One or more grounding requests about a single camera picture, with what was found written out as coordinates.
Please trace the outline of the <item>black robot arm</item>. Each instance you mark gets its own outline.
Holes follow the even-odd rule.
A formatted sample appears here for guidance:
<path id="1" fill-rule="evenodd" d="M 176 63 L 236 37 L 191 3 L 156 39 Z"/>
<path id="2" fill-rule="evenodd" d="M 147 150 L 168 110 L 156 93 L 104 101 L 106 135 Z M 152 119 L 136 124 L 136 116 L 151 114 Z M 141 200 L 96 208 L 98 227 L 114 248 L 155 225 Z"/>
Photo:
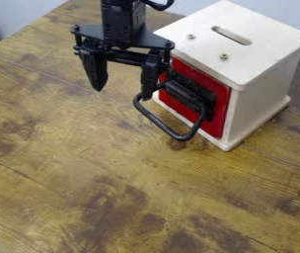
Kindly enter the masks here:
<path id="1" fill-rule="evenodd" d="M 112 61 L 143 69 L 141 99 L 151 99 L 159 75 L 171 68 L 175 43 L 148 30 L 147 6 L 164 11 L 173 1 L 159 4 L 151 0 L 100 0 L 101 23 L 72 27 L 74 54 L 96 91 L 101 91 L 108 82 L 108 62 Z"/>

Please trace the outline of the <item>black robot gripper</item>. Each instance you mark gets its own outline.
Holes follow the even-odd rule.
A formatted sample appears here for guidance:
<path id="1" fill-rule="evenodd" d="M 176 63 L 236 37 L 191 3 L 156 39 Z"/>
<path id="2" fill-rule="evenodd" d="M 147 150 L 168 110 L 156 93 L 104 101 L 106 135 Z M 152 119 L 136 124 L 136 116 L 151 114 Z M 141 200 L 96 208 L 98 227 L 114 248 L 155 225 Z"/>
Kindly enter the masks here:
<path id="1" fill-rule="evenodd" d="M 101 3 L 101 23 L 74 25 L 74 54 L 92 88 L 101 91 L 108 81 L 108 62 L 140 66 L 143 100 L 152 97 L 157 76 L 169 65 L 175 44 L 147 28 L 147 7 L 164 11 L 171 3 Z"/>

